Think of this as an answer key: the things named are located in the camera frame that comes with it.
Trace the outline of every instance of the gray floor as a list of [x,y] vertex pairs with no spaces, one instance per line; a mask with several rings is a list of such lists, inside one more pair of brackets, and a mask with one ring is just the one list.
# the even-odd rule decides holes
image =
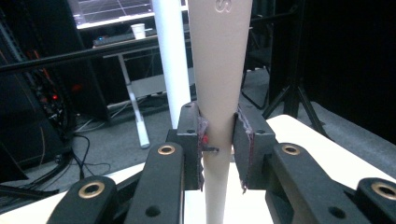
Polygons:
[[[248,73],[243,92],[245,95],[254,99],[256,104],[262,105],[265,90],[268,87],[268,79],[268,74],[263,69]],[[240,100],[247,101],[242,95]],[[324,129],[333,141],[370,162],[388,175],[396,178],[396,168],[394,164],[396,146],[348,120],[335,115],[316,103],[313,103],[313,107],[319,119],[325,123]],[[272,117],[281,113],[282,105],[274,111]],[[308,116],[304,112],[302,106],[300,106],[298,120],[308,126],[310,125]],[[145,122],[150,143],[152,145],[163,143],[167,131],[171,128],[169,111],[165,110],[163,112],[147,115],[145,116]],[[95,129],[98,125],[102,125],[102,122],[92,122],[83,129]],[[139,146],[133,110],[131,107],[125,108],[110,122],[105,123],[99,129],[79,134],[90,139],[91,146],[86,162],[90,164],[88,167],[95,175],[105,175],[137,165],[145,161],[149,152],[149,149],[141,149]],[[83,157],[86,148],[87,141],[85,139],[80,137],[74,139],[73,149],[80,158]],[[29,181],[18,181],[8,184],[12,186],[26,184],[45,174],[55,165],[54,162],[48,162],[40,167],[30,169],[26,171],[26,174],[31,178]],[[49,183],[44,184],[40,189],[66,190],[78,181],[78,173],[78,167],[73,161],[73,164],[70,165],[65,172],[60,173]],[[87,170],[85,170],[85,174],[91,175]]]

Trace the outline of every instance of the white cylindrical pole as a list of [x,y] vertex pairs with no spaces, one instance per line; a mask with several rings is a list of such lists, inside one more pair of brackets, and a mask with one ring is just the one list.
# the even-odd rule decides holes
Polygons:
[[223,222],[234,118],[248,42],[252,0],[190,0],[198,106],[208,119],[204,155],[206,223]]
[[172,127],[191,101],[180,0],[152,0]]

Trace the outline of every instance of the black metal bar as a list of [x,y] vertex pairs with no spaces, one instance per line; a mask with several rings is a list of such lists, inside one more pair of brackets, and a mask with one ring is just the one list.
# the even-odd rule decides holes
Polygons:
[[238,106],[238,118],[233,129],[233,148],[236,167],[243,189],[264,189],[263,158],[277,144],[275,133],[252,105]]
[[293,19],[296,16],[295,10],[291,10],[290,12],[287,13],[280,13],[275,16],[270,16],[270,17],[263,17],[263,18],[254,18],[250,20],[250,25],[254,23],[276,23],[276,22],[281,22],[281,21],[289,21],[290,19]]
[[47,223],[111,223],[118,205],[114,180],[93,175],[78,181],[67,191]]
[[51,67],[64,63],[87,60],[94,57],[102,57],[105,55],[121,53],[134,49],[156,49],[158,47],[158,38],[156,36],[151,36],[145,39],[134,40],[122,44],[103,46],[95,49],[84,49],[71,53],[50,56],[38,60],[1,66],[0,76],[7,76],[13,73],[29,71],[36,68]]
[[288,82],[290,85],[289,96],[284,101],[283,113],[294,118],[298,116],[299,109],[299,96],[298,87],[301,85],[302,77],[304,76],[304,62],[305,62],[305,49],[307,41],[307,22],[305,21],[306,14],[306,1],[299,1],[299,8],[297,11],[297,20],[292,26],[293,37],[290,40],[290,70]]
[[181,107],[176,143],[183,147],[185,154],[185,190],[201,189],[204,184],[202,175],[204,168],[201,164],[202,149],[199,148],[199,117],[199,109],[196,102],[191,102]]
[[268,161],[279,181],[273,181],[268,190],[280,199],[283,190],[287,196],[283,201],[293,210],[291,223],[370,223],[304,148],[278,144]]
[[265,201],[274,224],[290,224],[292,222],[294,211],[289,201],[285,201],[269,190],[265,192]]
[[272,112],[274,112],[275,108],[279,105],[280,102],[283,101],[283,99],[285,99],[285,97],[287,96],[287,94],[289,93],[290,87],[286,87],[285,89],[282,90],[282,92],[274,99],[274,101],[269,104],[265,109],[264,112],[262,112],[262,116],[265,119],[268,119],[268,117],[270,117],[270,115],[272,114]]
[[396,223],[396,183],[364,178],[359,182],[354,201],[371,222]]
[[59,193],[59,190],[42,191],[34,189],[19,189],[9,186],[0,186],[0,196],[8,196],[23,199],[41,200]]
[[183,222],[183,154],[175,143],[150,149],[125,224]]
[[117,194],[120,203],[124,203],[134,197],[134,192],[141,176],[142,172],[139,172],[117,185]]
[[308,99],[308,96],[305,93],[305,89],[304,87],[300,86],[298,88],[298,93],[300,96],[300,101],[303,104],[303,107],[306,110],[306,114],[308,115],[309,119],[312,122],[312,126],[314,127],[314,129],[322,134],[323,136],[327,137],[330,139],[329,135],[326,134],[326,131],[324,131],[323,126],[318,118],[317,113],[315,113],[315,109],[314,107],[311,105],[311,102]]

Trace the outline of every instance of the white desk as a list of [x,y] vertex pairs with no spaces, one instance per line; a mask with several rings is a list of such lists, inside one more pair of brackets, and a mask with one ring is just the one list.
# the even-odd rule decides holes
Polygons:
[[[156,38],[157,38],[157,36],[150,36],[145,39],[150,40],[150,39],[156,39]],[[123,42],[115,43],[115,44],[111,44],[111,45],[121,45],[121,44],[124,44],[127,42],[139,43],[141,41],[143,41],[143,40],[133,39],[133,40],[123,41]],[[131,79],[129,79],[129,75],[128,75],[128,71],[126,69],[125,60],[123,58],[123,55],[128,54],[128,53],[139,52],[139,51],[143,51],[143,50],[147,50],[147,49],[156,49],[156,48],[158,48],[157,45],[153,46],[153,47],[134,49],[134,50],[129,50],[129,51],[121,52],[121,53],[110,54],[110,55],[104,56],[104,58],[117,57],[119,60],[122,75],[125,80],[126,89],[128,91],[128,95],[129,95],[129,98],[132,103],[132,108],[134,109],[134,117],[135,117],[135,121],[136,121],[137,134],[139,136],[139,143],[142,148],[149,147],[149,136],[148,136],[148,132],[146,129],[145,121],[143,120],[143,116],[140,114],[140,110],[137,105],[136,96],[135,96],[134,90],[133,90],[133,85],[132,85]]]
[[[290,142],[304,147],[334,180],[355,189],[365,177],[380,177],[395,182],[371,164],[339,147],[301,122],[289,116],[269,119],[278,142]],[[143,169],[137,165],[111,175],[116,183]],[[272,223],[265,203],[264,190],[248,190],[242,194],[236,166],[230,167],[224,223]],[[46,223],[51,211],[65,193],[32,203],[0,216],[0,223]],[[185,223],[205,223],[205,195],[200,191],[186,191]]]

